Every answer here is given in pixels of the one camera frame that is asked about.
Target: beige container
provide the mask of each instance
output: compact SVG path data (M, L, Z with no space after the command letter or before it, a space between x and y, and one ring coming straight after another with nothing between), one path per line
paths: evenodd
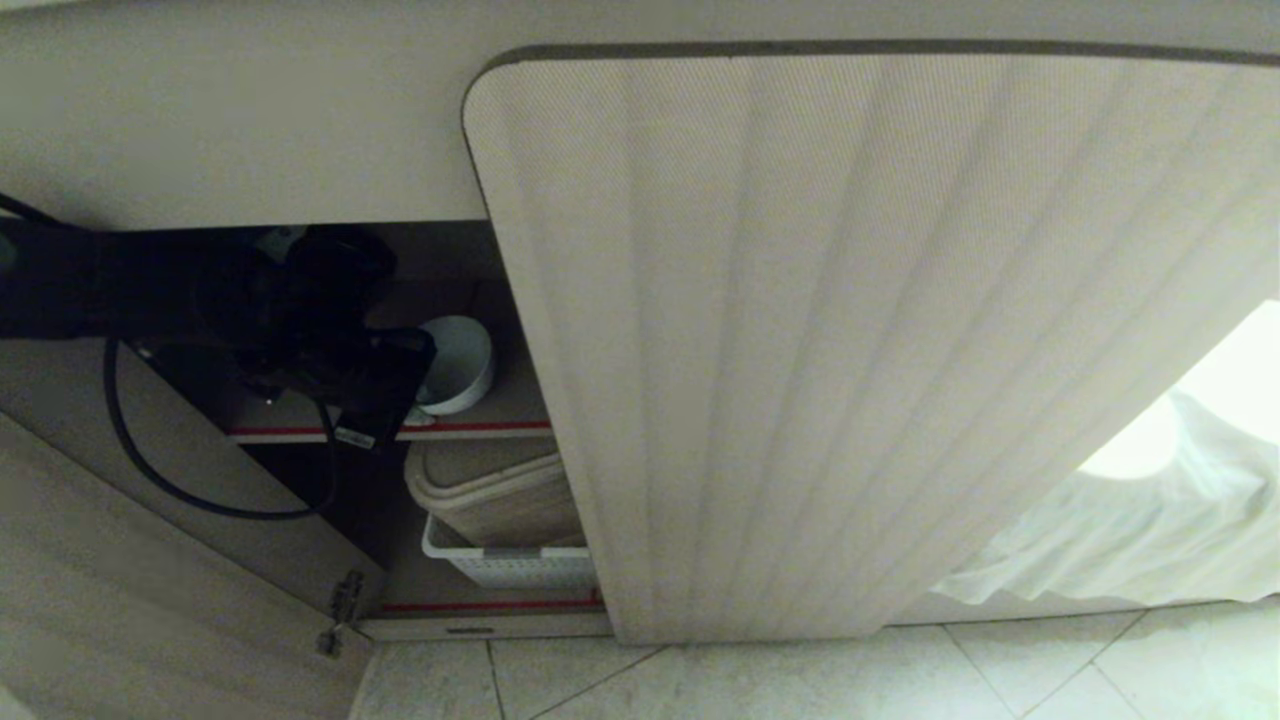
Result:
M550 438L416 442L413 501L477 547L582 546L582 525Z

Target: ribbed cabinet door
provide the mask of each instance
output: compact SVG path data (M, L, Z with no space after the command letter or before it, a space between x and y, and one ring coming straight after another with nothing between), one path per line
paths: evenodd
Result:
M1272 67L544 58L463 122L628 642L876 630L1277 277Z

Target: floor tile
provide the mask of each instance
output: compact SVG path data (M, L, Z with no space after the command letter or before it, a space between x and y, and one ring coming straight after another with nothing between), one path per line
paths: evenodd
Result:
M1071 678L1027 720L1142 720L1097 667Z
M864 641L667 648L543 716L1009 720L940 626Z
M1043 701L1140 612L947 625L1015 715Z
M351 720L498 720L484 642L381 643Z
M507 720L527 720L658 650L625 647L613 638L493 641L492 646Z
M1280 717L1280 598L1152 610L1094 661L1143 716Z

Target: white plastic basket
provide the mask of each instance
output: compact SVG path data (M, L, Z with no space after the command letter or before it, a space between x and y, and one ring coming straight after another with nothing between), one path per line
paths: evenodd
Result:
M585 547L471 547L434 516L426 519L422 552L448 560L483 588L594 588L595 565Z

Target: door hinge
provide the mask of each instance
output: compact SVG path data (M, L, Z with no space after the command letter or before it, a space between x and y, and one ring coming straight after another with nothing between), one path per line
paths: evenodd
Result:
M316 652L325 657L342 655L342 630L349 630L356 621L356 610L360 607L360 591L365 588L365 574L358 570L347 573L347 577L333 587L333 596L329 597L329 618L333 625L316 637Z

